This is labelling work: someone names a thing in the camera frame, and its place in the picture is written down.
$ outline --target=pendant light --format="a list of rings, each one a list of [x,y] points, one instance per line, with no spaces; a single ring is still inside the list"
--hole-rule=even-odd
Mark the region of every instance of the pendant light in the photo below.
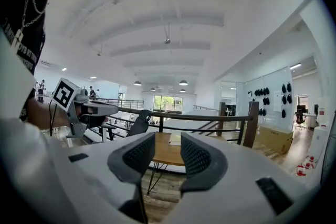
[[[188,82],[186,82],[186,80],[181,80],[179,82],[179,85],[186,86],[186,85],[188,85]]]

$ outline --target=cable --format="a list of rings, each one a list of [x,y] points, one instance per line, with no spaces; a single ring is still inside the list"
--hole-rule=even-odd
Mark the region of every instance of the cable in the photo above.
[[[57,105],[55,104],[55,109],[54,109],[54,113],[53,113],[53,117],[51,117],[51,109],[50,109],[50,107],[51,107],[51,102],[52,102],[52,100],[50,101],[50,103],[49,103],[49,116],[50,116],[50,136],[53,136],[53,123],[54,123],[54,118],[55,118],[55,114],[56,114],[56,109],[57,109]]]

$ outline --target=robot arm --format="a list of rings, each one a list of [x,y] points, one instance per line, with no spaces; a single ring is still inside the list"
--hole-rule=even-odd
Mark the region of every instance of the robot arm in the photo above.
[[[87,128],[101,126],[106,116],[118,112],[118,107],[115,105],[90,101],[85,89],[79,88],[64,78],[59,80],[52,95],[52,101],[67,112],[72,132],[71,138],[82,137]],[[77,106],[81,107],[80,115],[77,115]]]

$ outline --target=railing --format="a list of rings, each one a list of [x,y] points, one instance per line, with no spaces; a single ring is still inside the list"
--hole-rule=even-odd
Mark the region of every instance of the railing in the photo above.
[[[90,98],[90,100],[106,102],[107,104],[116,105],[120,108],[142,109],[144,101],[141,100],[121,100],[109,98]]]
[[[206,108],[205,106],[200,106],[200,105],[194,105],[194,109],[199,109],[199,110],[215,110],[218,111],[218,109],[211,109],[211,108]]]
[[[225,113],[226,105],[225,103],[220,103],[219,114]],[[140,110],[132,109],[132,108],[119,108],[119,111],[139,114]],[[201,116],[201,115],[181,115],[174,113],[164,113],[164,112],[152,112],[152,116],[159,117],[159,126],[150,124],[149,126],[159,128],[159,132],[163,132],[163,129],[169,130],[179,130],[179,131],[188,131],[188,132],[200,132],[200,134],[208,133],[206,135],[210,135],[216,132],[217,136],[221,136],[223,132],[239,132],[237,139],[228,139],[227,141],[237,141],[237,144],[241,144],[245,122],[247,122],[245,139],[243,142],[244,146],[252,147],[254,138],[256,135],[257,124],[258,124],[258,115],[259,115],[259,102],[250,102],[249,103],[249,115],[248,116]],[[115,116],[110,116],[111,118],[125,121],[129,123],[134,123],[130,120],[125,120],[121,118],[117,118]],[[202,125],[199,129],[186,129],[186,128],[177,128],[177,127],[169,127],[163,126],[164,118],[177,119],[177,120],[188,120],[188,121],[207,121],[206,124]],[[223,129],[224,122],[240,122],[240,129]],[[109,126],[114,126],[116,128],[129,131],[128,128],[119,127],[114,124],[107,124]]]

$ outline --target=mesh panel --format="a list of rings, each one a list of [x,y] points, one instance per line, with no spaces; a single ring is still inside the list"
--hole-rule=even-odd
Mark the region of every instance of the mesh panel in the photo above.
[[[126,152],[122,159],[124,163],[143,175],[151,162],[155,150],[155,136],[143,141],[138,146]]]
[[[193,177],[209,167],[211,156],[208,151],[183,136],[181,136],[181,147],[187,177]]]

